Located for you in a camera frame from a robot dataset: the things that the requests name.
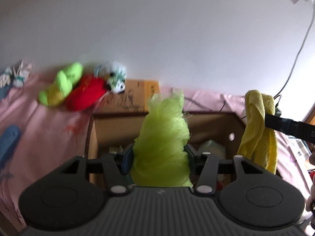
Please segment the cardboard box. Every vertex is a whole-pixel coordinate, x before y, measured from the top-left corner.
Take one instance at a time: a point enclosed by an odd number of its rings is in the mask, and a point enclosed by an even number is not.
[[[187,119],[191,133],[189,144],[195,149],[207,140],[226,147],[227,159],[238,150],[245,125],[234,113],[191,112]],[[123,148],[138,137],[146,113],[95,114],[92,116],[85,147],[85,155],[95,159],[109,151],[110,146]],[[104,188],[102,175],[90,175],[90,181]]]
[[[105,96],[94,112],[147,112],[147,100],[155,93],[160,93],[157,81],[127,79],[125,91],[120,94],[110,93]]]

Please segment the open cardboard box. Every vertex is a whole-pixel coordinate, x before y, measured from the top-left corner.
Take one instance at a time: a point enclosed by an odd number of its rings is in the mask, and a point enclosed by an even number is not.
[[[133,143],[140,133],[146,114],[94,114],[86,141],[86,157],[99,158],[108,152],[111,146],[125,148]],[[188,143],[195,149],[207,140],[214,140],[226,147],[227,159],[231,159],[237,153],[245,125],[235,113],[190,112],[187,122],[191,134]],[[104,188],[102,175],[91,174],[90,181]]]

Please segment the green plush toy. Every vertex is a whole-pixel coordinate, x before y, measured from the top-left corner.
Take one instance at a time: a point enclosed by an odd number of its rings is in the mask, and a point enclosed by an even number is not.
[[[45,106],[58,106],[63,103],[83,74],[83,66],[74,63],[57,73],[55,81],[39,93],[38,99]]]

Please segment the green loofah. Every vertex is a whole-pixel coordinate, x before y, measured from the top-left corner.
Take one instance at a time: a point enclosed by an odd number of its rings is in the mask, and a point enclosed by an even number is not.
[[[190,134],[182,113],[184,94],[149,101],[140,135],[133,146],[131,177],[139,186],[192,187],[184,146]]]

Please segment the ribbed black surface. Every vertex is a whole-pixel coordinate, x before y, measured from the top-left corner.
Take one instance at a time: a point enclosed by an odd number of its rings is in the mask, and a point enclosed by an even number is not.
[[[193,195],[188,188],[138,188],[122,198],[111,198],[91,222],[63,232],[28,228],[22,236],[256,236],[304,235],[292,226],[278,231],[255,231],[228,220],[210,198]]]

